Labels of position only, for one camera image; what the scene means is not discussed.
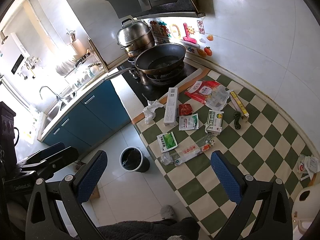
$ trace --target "wok handle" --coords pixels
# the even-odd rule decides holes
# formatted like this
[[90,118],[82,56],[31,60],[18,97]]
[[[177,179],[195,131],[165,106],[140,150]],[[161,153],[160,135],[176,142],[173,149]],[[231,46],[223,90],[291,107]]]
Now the wok handle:
[[126,49],[126,48],[128,48],[128,47],[130,47],[130,46],[132,46],[133,44],[129,44],[129,45],[126,45],[126,46],[123,46],[123,47],[121,47],[120,49]]
[[123,24],[124,24],[125,22],[127,22],[127,21],[132,21],[132,19],[130,19],[130,18],[125,19],[125,20],[121,23],[122,27],[123,27]]
[[106,78],[104,78],[102,81],[106,81],[106,80],[110,80],[110,79],[113,79],[113,78],[116,78],[117,76],[120,76],[122,75],[124,72],[128,71],[128,70],[134,70],[134,68],[126,68],[126,69],[123,69],[123,70],[120,70],[116,73],[113,73],[109,76],[107,76]]

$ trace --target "wok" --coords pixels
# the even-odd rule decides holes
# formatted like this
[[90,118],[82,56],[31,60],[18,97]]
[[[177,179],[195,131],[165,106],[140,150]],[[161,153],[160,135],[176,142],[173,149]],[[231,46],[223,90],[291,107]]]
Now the wok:
[[[176,43],[160,44],[142,52],[135,59],[135,67],[147,75],[166,74],[181,66],[186,55],[186,48]],[[133,68],[126,68],[120,70],[106,78],[110,80],[115,78],[128,70]]]

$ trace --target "cabinet handle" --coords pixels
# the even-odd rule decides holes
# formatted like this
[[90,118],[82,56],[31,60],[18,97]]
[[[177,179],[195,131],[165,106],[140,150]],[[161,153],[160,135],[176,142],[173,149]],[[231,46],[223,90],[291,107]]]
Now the cabinet handle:
[[84,104],[86,105],[87,103],[89,103],[92,99],[94,99],[94,95],[86,102],[84,102]]
[[69,118],[61,126],[64,126],[67,122],[69,122]]
[[58,130],[56,130],[56,131],[53,133],[53,135],[56,135],[57,132],[59,132],[59,131],[60,131],[60,128],[58,128]]

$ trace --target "checkered tablecloth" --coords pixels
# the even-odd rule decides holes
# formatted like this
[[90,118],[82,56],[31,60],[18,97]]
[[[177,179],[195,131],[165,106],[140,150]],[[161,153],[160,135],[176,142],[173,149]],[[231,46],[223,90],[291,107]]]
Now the checkered tablecloth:
[[[156,136],[173,131],[178,142],[178,147],[173,151],[179,152],[184,146],[206,135],[204,123],[208,116],[207,106],[189,98],[183,91],[179,94],[179,104],[191,104],[193,113],[198,113],[198,130],[179,131],[178,125],[174,128],[165,127],[164,108],[156,110],[156,117],[150,125],[146,125],[143,119],[135,124],[135,128],[165,179],[212,238],[236,206],[229,200],[210,166],[210,157],[214,150],[220,150],[243,174],[251,174],[257,180],[273,181],[276,177],[281,178],[291,208],[298,193],[310,182],[310,179],[299,181],[301,174],[296,171],[296,161],[300,153],[310,156],[311,152],[294,128],[275,109],[247,88],[215,71],[210,71],[201,80],[216,80],[239,96],[250,115],[248,122],[240,119],[240,130],[234,127],[235,108],[229,99],[223,109],[223,131],[214,138],[214,147],[175,167],[173,164],[166,166],[160,162],[161,152]],[[261,201],[258,201],[241,233],[242,237],[249,234],[260,205]]]

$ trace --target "silver screw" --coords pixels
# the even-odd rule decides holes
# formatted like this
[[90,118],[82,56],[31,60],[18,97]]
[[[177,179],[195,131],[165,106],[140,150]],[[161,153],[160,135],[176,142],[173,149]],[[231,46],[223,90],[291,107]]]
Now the silver screw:
[[73,176],[67,175],[64,179],[65,179],[65,181],[71,181],[73,179]]
[[281,185],[282,184],[282,180],[281,179],[276,179],[276,183]]
[[246,175],[246,176],[245,176],[245,179],[246,179],[247,181],[253,181],[253,177],[252,177],[251,175]]
[[42,182],[43,182],[43,179],[37,179],[37,180],[36,180],[36,184],[37,184],[37,185],[40,185]]

